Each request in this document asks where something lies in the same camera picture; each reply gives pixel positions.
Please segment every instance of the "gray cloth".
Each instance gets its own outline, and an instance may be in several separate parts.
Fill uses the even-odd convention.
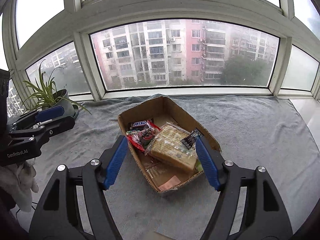
[[[289,100],[274,97],[172,97],[220,143],[225,159],[238,166],[267,168],[287,208],[295,232],[320,197],[319,150],[305,122]],[[69,168],[86,164],[110,148],[121,134],[117,116],[143,102],[143,98],[85,102],[92,112],[80,111],[75,127],[57,135],[42,147],[36,159],[40,198],[59,164]],[[79,206],[85,231],[91,232],[83,192]],[[174,239],[199,239],[212,215],[219,193],[205,176],[161,197],[147,183],[131,154],[127,155],[116,183],[105,192],[115,223],[125,240],[140,239],[154,230]],[[232,233],[239,229],[245,191]],[[28,229],[31,214],[19,221]]]

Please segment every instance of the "red snack package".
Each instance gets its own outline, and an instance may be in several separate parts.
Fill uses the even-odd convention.
[[[150,120],[141,131],[133,131],[127,135],[129,142],[138,150],[144,152],[151,140],[158,134],[160,128]]]

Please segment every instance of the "plant pot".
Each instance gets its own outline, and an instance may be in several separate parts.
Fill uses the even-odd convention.
[[[66,89],[59,90],[53,94],[53,97],[54,98],[63,97],[63,98],[69,99],[68,91]],[[73,108],[73,104],[71,102],[64,100],[64,99],[60,99],[60,101],[58,103],[56,103],[53,107],[55,107],[55,106],[62,106],[63,107],[63,109],[64,109],[63,116],[70,115],[70,116],[74,117],[75,109]]]

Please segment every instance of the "metal screw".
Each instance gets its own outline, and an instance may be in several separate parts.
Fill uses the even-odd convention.
[[[61,165],[58,166],[57,170],[58,171],[63,171],[65,168],[66,168],[65,165],[61,164]]]
[[[96,166],[100,163],[100,161],[98,159],[94,159],[90,162],[91,165]]]
[[[265,172],[265,171],[266,171],[266,168],[263,167],[263,166],[259,166],[259,167],[258,167],[258,171],[260,171],[260,172]]]
[[[224,164],[225,164],[226,166],[233,166],[233,161],[226,160],[226,161],[224,162]]]

